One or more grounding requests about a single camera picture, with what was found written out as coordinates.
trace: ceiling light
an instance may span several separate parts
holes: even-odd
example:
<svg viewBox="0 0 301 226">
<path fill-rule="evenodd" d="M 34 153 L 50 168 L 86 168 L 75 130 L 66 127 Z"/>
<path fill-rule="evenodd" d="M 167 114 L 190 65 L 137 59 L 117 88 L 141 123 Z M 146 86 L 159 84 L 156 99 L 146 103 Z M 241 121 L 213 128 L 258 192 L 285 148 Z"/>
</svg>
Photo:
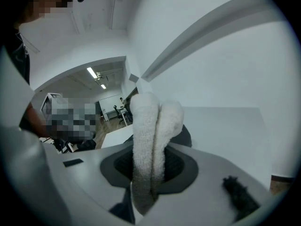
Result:
<svg viewBox="0 0 301 226">
<path fill-rule="evenodd" d="M 97 79 L 97 75 L 94 73 L 93 69 L 90 67 L 90 68 L 87 68 L 87 70 L 89 71 L 89 73 L 93 76 L 94 79 Z"/>
</svg>

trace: fluffy white cloth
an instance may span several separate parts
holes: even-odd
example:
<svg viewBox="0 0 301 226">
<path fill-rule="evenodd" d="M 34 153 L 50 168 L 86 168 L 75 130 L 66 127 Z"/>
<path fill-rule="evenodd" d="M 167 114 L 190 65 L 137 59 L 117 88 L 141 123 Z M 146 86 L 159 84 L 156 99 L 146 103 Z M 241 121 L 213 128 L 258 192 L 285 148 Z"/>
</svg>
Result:
<svg viewBox="0 0 301 226">
<path fill-rule="evenodd" d="M 171 138 L 180 134 L 183 128 L 183 120 L 184 110 L 179 102 L 165 102 L 162 104 L 156 125 L 152 155 L 151 192 L 155 200 L 158 197 L 156 189 L 164 181 L 164 148 Z"/>
<path fill-rule="evenodd" d="M 184 110 L 179 102 L 165 102 L 159 113 L 159 100 L 152 93 L 131 99 L 133 114 L 132 196 L 144 215 L 157 200 L 157 187 L 164 181 L 164 148 L 183 127 Z"/>
<path fill-rule="evenodd" d="M 151 195 L 152 149 L 159 113 L 159 100 L 152 93 L 135 95 L 131 99 L 133 114 L 133 203 L 144 215 L 154 204 Z"/>
</svg>

